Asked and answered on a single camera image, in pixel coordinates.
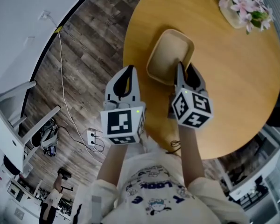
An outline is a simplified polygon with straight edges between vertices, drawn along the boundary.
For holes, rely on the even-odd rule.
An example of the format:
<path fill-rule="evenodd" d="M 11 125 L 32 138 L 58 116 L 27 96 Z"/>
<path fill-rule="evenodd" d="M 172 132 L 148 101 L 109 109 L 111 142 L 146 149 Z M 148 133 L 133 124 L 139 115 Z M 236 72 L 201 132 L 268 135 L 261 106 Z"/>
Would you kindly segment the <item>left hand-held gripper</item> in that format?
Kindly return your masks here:
<path fill-rule="evenodd" d="M 146 104 L 141 101 L 137 70 L 133 65 L 117 72 L 106 86 L 106 92 L 128 96 L 122 100 L 105 97 L 100 113 L 102 133 L 114 145 L 139 143 L 145 123 Z"/>

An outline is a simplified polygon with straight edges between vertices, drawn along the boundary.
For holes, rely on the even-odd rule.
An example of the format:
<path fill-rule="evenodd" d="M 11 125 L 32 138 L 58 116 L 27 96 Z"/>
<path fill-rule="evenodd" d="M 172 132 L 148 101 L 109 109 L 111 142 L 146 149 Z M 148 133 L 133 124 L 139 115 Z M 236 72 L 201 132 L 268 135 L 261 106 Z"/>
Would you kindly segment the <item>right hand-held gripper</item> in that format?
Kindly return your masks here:
<path fill-rule="evenodd" d="M 185 85 L 182 62 L 176 67 L 175 95 L 169 100 L 169 118 L 186 127 L 203 127 L 213 119 L 212 101 L 198 69 L 190 64 L 190 86 Z"/>

